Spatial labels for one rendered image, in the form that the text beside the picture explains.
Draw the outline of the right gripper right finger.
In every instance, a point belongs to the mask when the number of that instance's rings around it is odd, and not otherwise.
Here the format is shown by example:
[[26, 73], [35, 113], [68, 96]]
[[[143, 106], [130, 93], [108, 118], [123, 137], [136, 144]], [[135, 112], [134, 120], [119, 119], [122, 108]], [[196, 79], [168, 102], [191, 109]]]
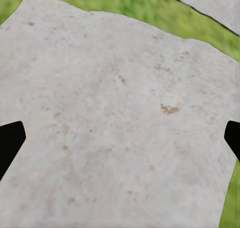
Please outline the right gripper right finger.
[[240, 123], [229, 121], [225, 128], [224, 139], [240, 161]]

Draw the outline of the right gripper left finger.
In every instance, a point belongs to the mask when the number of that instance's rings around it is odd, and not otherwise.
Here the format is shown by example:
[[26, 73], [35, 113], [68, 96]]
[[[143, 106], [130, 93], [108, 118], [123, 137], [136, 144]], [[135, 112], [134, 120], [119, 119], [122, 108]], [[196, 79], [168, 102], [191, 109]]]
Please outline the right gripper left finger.
[[26, 140], [23, 122], [0, 126], [0, 182]]

